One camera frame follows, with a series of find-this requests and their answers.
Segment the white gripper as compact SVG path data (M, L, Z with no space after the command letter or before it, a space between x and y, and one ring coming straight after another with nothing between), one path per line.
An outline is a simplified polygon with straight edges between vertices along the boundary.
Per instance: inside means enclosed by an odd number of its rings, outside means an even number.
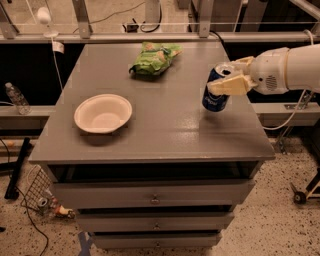
M228 62L226 69L236 76L208 82L208 90L215 96L246 95L253 88L263 95L284 94L288 92L285 81L288 53L289 49L283 47L263 52L256 58L249 56Z

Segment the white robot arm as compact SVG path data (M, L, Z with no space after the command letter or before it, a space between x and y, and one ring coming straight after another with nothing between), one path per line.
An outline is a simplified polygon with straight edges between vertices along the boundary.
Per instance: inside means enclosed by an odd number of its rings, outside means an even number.
M207 83L213 95L245 95L255 90L263 95L280 95L293 90L320 92L320 45L268 50L219 63L221 75Z

